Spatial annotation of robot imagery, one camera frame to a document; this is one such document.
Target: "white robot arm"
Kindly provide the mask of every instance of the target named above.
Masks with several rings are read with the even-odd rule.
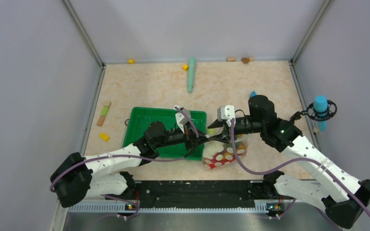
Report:
[[[161,122],[156,121],[144,131],[142,138],[122,149],[88,157],[81,157],[79,153],[71,154],[51,176],[51,190],[56,192],[63,207],[75,205],[85,197],[132,193],[129,190],[135,186],[135,182],[131,175],[126,172],[112,174],[127,167],[137,167],[151,160],[155,161],[159,156],[157,152],[159,147],[184,143],[191,154],[199,144],[211,140],[230,143],[231,133],[234,136],[260,133],[266,144],[290,158],[307,158],[321,163],[317,165],[308,161],[298,162],[319,184],[298,180],[280,171],[265,175],[264,181],[273,185],[279,195],[297,198],[311,204],[325,211],[327,216],[339,226],[351,228],[363,210],[327,174],[326,169],[365,206],[370,202],[370,180],[360,181],[351,176],[317,150],[294,125],[294,120],[303,114],[296,113],[290,121],[277,118],[274,104],[263,95],[256,95],[249,99],[249,110],[250,115],[235,118],[234,106],[220,107],[217,111],[218,119],[208,126],[208,128],[224,128],[223,132],[216,136],[210,137],[192,129],[189,121],[185,119],[190,117],[190,113],[184,110],[175,116],[178,125],[176,129],[167,131]],[[231,121],[235,122],[232,132],[230,131]]]

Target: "yellow block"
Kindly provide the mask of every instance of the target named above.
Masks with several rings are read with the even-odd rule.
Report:
[[[103,139],[104,141],[108,141],[108,139],[110,139],[110,137],[107,136],[105,133],[100,133],[100,138]]]

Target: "blue object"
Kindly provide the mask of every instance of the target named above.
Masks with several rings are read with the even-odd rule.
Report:
[[[195,57],[190,57],[188,61],[188,93],[191,93],[194,87],[196,64],[197,60],[195,59]]]
[[[328,108],[327,98],[324,95],[318,95],[314,99],[314,109],[317,112],[325,112],[327,108]],[[318,122],[318,128],[320,129],[320,131],[325,131],[327,129],[327,122],[326,121]]]
[[[249,98],[251,98],[251,97],[253,97],[253,96],[255,96],[255,95],[257,95],[257,94],[256,94],[256,92],[255,92],[255,91],[252,91],[252,92],[250,93],[250,97],[249,97]]]

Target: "white wall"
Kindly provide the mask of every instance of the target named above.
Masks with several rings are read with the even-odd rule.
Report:
[[[71,0],[102,60],[290,59],[322,0]]]
[[[335,1],[297,66],[309,102],[325,94],[338,105],[321,134],[324,153],[370,179],[370,1]],[[360,221],[370,231],[365,213]]]
[[[0,0],[0,231],[46,231],[99,68],[58,0]]]

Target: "green tray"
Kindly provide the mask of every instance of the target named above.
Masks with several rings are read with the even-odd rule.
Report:
[[[123,147],[137,141],[144,136],[144,131],[149,124],[154,121],[160,121],[165,125],[167,130],[173,128],[176,124],[175,114],[177,111],[171,109],[135,107],[131,111],[130,121],[128,123],[127,133]],[[190,111],[192,122],[197,129],[204,131],[206,129],[206,112]],[[168,147],[158,148],[161,157],[178,158],[188,153],[185,144],[177,144]],[[203,144],[199,145],[194,153],[187,157],[189,160],[201,160]]]

